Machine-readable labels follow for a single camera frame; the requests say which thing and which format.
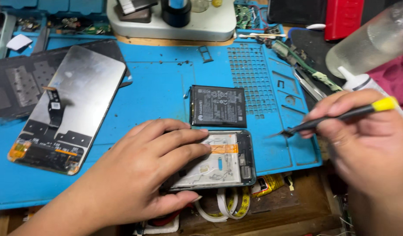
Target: smartphone battery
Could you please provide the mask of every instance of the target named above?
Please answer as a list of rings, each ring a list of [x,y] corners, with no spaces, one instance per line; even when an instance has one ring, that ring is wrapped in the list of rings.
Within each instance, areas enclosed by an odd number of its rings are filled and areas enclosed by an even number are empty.
[[[193,85],[190,124],[246,128],[244,89]]]

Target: left hand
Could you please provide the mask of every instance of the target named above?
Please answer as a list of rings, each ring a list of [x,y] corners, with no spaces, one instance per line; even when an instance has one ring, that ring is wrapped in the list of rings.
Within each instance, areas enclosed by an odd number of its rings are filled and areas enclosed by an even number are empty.
[[[183,208],[199,195],[181,191],[160,196],[158,188],[190,160],[210,152],[208,144],[194,143],[208,134],[173,119],[134,127],[14,235],[85,235]]]

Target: plastic bottle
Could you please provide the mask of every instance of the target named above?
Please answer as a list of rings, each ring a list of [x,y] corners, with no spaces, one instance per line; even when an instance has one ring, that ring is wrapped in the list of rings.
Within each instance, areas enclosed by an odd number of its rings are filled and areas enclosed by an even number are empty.
[[[346,39],[331,48],[325,57],[328,70],[345,67],[354,75],[366,73],[403,55],[403,1],[385,9]]]
[[[344,78],[346,79],[346,83],[343,85],[344,90],[352,92],[362,89],[375,89],[386,97],[390,96],[368,74],[360,74],[354,76],[342,66],[337,69],[340,73],[343,74]],[[400,113],[401,116],[403,116],[403,110],[400,106],[397,106],[396,110],[398,111],[398,113]]]

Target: red wire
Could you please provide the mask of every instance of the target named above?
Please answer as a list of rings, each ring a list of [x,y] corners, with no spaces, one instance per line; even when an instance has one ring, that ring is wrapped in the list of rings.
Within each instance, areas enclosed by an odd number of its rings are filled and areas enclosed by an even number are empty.
[[[262,16],[262,14],[261,14],[261,9],[260,9],[259,7],[257,7],[256,5],[249,5],[248,7],[249,7],[249,8],[251,8],[251,7],[257,8],[258,13],[260,13],[261,20],[267,25],[267,27],[266,27],[266,28],[263,28],[263,29],[251,29],[251,30],[267,30],[267,28],[269,28],[269,24],[267,23],[267,21],[265,21],[265,20],[263,19],[263,16]]]

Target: yellow-handled tool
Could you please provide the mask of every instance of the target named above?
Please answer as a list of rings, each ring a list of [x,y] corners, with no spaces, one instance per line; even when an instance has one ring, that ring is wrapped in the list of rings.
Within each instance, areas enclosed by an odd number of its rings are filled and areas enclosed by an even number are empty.
[[[311,120],[311,121],[307,121],[305,123],[302,123],[298,126],[295,126],[293,128],[287,128],[277,134],[273,134],[268,136],[268,138],[274,137],[276,135],[280,135],[283,134],[286,137],[292,137],[296,132],[302,131],[302,130],[308,130],[308,129],[313,129],[315,128],[321,121],[327,120],[329,118],[336,118],[339,120],[347,120],[349,118],[355,117],[355,116],[360,116],[360,115],[366,115],[369,113],[373,113],[373,112],[379,112],[379,111],[383,111],[383,110],[392,110],[395,109],[398,106],[398,102],[397,99],[395,97],[386,97],[383,98],[379,101],[376,101],[372,104],[363,106],[363,107],[359,107],[359,108],[355,108],[352,109],[344,114],[341,114],[339,116],[336,117],[328,117],[328,116],[324,116],[315,120]]]

